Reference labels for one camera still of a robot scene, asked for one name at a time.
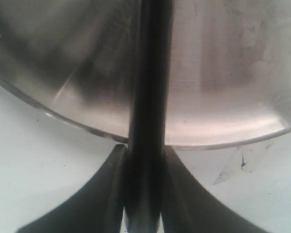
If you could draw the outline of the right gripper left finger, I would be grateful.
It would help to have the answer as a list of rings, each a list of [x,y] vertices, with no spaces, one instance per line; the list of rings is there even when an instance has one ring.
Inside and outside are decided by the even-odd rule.
[[[95,175],[71,198],[20,233],[118,233],[124,208],[127,148],[117,144]]]

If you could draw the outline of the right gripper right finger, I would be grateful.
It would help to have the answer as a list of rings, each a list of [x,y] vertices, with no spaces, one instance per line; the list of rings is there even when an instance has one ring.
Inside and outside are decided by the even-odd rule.
[[[166,147],[162,222],[166,233],[262,233],[209,193]]]

